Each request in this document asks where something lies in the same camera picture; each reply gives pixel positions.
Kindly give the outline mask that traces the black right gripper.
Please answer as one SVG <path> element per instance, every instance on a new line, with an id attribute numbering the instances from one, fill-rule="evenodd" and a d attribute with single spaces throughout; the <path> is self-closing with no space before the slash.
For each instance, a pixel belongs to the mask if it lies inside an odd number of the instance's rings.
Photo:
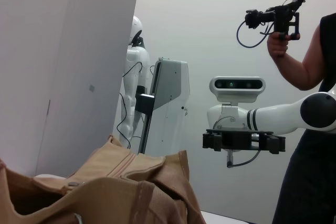
<path id="1" fill-rule="evenodd" d="M 252 142 L 259 142 L 259 147 L 252 146 Z M 216 152 L 269 151 L 271 154 L 279 154 L 286 151 L 286 138 L 273 135 L 271 131 L 207 129 L 203 134 L 202 148 Z"/>

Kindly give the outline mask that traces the person's hand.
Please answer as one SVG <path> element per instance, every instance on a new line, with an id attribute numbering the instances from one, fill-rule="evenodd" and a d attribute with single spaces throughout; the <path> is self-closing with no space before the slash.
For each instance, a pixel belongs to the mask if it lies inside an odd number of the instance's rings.
<path id="1" fill-rule="evenodd" d="M 272 58 L 282 57 L 288 49 L 289 36 L 279 32 L 272 33 L 267 39 L 267 49 Z"/>

